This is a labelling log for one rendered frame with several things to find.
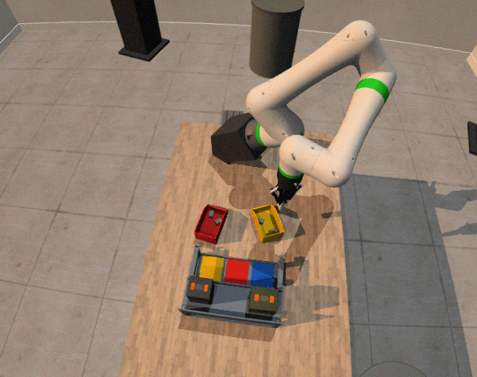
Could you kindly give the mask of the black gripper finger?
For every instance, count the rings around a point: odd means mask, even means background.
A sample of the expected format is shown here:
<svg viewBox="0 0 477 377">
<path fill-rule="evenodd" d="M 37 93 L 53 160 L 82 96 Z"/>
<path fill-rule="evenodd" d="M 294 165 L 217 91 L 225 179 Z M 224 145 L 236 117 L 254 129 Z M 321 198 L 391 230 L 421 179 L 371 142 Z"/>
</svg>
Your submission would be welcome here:
<svg viewBox="0 0 477 377">
<path fill-rule="evenodd" d="M 297 192 L 301 187 L 302 187 L 302 186 L 301 186 L 301 183 L 299 183 L 294 190 L 286 192 L 286 195 L 284 196 L 283 207 L 282 207 L 281 210 L 283 210 L 283 209 L 284 209 L 284 205 L 288 203 L 287 200 L 291 200 L 291 199 L 293 198 L 293 196 L 296 194 L 296 192 Z M 290 193 L 291 193 L 291 194 L 290 194 Z M 290 196 L 289 196 L 289 194 L 290 194 Z"/>
<path fill-rule="evenodd" d="M 278 206 L 279 210 L 281 210 L 282 207 L 283 207 L 283 203 L 284 203 L 284 195 L 286 195 L 287 191 L 283 190 L 283 193 L 280 192 L 279 196 L 277 196 L 277 190 L 276 190 L 277 188 L 278 188 L 278 186 L 276 188 L 271 188 L 270 192 L 275 197 L 275 200 L 278 204 L 277 206 Z"/>
</svg>

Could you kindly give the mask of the red bin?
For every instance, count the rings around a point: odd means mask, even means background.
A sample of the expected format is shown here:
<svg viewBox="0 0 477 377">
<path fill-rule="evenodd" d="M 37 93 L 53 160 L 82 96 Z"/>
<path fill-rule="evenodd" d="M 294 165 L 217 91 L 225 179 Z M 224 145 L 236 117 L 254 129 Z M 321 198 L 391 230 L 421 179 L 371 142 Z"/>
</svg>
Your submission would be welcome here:
<svg viewBox="0 0 477 377">
<path fill-rule="evenodd" d="M 213 217 L 209 217 L 209 211 L 213 210 Z M 211 244 L 217 244 L 221 230 L 224 226 L 226 217 L 228 215 L 228 209 L 219 208 L 210 204 L 207 204 L 203 209 L 201 217 L 197 223 L 194 234 L 196 239 L 209 242 Z M 216 224 L 215 220 L 221 218 L 222 223 Z"/>
</svg>

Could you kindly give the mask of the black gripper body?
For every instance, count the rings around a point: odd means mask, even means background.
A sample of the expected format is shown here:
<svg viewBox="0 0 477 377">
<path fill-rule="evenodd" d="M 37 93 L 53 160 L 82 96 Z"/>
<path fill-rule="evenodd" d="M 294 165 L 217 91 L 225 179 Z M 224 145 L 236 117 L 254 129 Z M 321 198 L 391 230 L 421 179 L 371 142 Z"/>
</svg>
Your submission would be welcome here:
<svg viewBox="0 0 477 377">
<path fill-rule="evenodd" d="M 279 181 L 277 181 L 277 185 L 276 187 L 278 186 L 278 188 L 276 189 L 277 191 L 283 193 L 283 190 L 286 190 L 287 192 L 288 191 L 292 191 L 293 189 L 295 189 L 297 186 L 295 187 L 287 187 L 287 186 L 284 186 L 282 185 Z"/>
</svg>

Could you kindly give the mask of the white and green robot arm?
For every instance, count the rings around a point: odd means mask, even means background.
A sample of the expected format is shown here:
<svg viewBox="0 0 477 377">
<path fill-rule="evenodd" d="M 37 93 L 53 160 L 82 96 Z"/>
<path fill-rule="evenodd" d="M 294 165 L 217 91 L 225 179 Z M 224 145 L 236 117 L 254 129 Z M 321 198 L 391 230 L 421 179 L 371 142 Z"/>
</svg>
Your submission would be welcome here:
<svg viewBox="0 0 477 377">
<path fill-rule="evenodd" d="M 287 104 L 348 65 L 356 67 L 360 79 L 326 149 L 304 137 L 302 120 Z M 245 140 L 255 151 L 280 147 L 276 176 L 284 186 L 297 186 L 306 174 L 328 187 L 340 187 L 350 179 L 364 139 L 396 77 L 376 28 L 362 20 L 351 22 L 304 60 L 248 93 L 246 107 L 255 119 L 246 125 Z"/>
</svg>

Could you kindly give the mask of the yellow bin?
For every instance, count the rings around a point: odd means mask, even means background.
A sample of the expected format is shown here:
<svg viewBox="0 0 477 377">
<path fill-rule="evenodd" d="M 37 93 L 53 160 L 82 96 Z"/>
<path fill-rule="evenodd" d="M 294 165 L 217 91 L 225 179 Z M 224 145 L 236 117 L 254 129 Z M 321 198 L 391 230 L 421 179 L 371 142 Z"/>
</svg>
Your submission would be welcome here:
<svg viewBox="0 0 477 377">
<path fill-rule="evenodd" d="M 256 225 L 261 243 L 277 240 L 283 237 L 284 228 L 277 214 L 276 208 L 270 203 L 260 207 L 251 208 L 252 218 Z M 264 223 L 260 224 L 258 218 L 264 219 Z M 272 234 L 275 229 L 278 233 Z"/>
</svg>

